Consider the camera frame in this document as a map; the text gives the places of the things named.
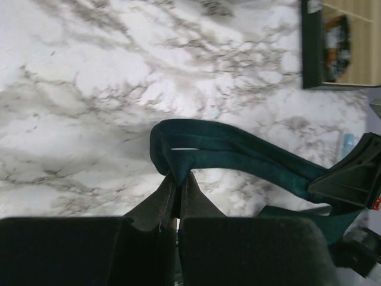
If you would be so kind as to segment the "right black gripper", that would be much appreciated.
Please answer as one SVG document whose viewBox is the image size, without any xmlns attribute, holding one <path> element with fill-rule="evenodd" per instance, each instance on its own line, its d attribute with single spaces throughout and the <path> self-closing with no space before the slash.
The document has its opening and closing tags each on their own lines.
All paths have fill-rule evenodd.
<svg viewBox="0 0 381 286">
<path fill-rule="evenodd" d="M 365 133 L 344 159 L 308 184 L 308 192 L 378 210 L 380 136 Z M 380 235 L 365 227 L 353 228 L 333 245 L 333 261 L 363 278 L 380 279 Z"/>
</svg>

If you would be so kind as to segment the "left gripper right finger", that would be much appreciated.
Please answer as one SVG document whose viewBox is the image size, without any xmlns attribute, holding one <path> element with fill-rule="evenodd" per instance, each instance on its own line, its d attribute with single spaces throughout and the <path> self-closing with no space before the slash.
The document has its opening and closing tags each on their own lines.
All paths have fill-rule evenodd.
<svg viewBox="0 0 381 286">
<path fill-rule="evenodd" d="M 179 218 L 187 217 L 226 217 L 200 190 L 192 172 L 187 175 L 180 195 Z"/>
</svg>

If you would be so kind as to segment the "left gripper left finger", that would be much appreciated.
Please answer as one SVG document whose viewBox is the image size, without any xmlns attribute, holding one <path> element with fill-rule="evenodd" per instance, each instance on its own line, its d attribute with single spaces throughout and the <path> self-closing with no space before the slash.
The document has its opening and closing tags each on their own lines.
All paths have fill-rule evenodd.
<svg viewBox="0 0 381 286">
<path fill-rule="evenodd" d="M 169 173 L 156 191 L 123 217 L 141 232 L 151 232 L 162 226 L 167 228 L 173 220 L 175 197 L 176 183 L 173 175 Z"/>
</svg>

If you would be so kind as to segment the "dark green tie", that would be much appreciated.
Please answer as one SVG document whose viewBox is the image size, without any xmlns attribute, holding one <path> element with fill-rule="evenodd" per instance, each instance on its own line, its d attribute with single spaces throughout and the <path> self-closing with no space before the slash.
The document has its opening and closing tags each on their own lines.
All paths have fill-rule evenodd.
<svg viewBox="0 0 381 286">
<path fill-rule="evenodd" d="M 265 179 L 311 203 L 330 204 L 329 216 L 272 206 L 260 211 L 262 217 L 310 219 L 328 244 L 339 241 L 361 213 L 359 208 L 307 193 L 308 183 L 325 175 L 327 169 L 234 126 L 205 120 L 164 120 L 151 130 L 149 153 L 158 172 L 171 172 L 178 185 L 192 169 L 233 169 Z"/>
</svg>

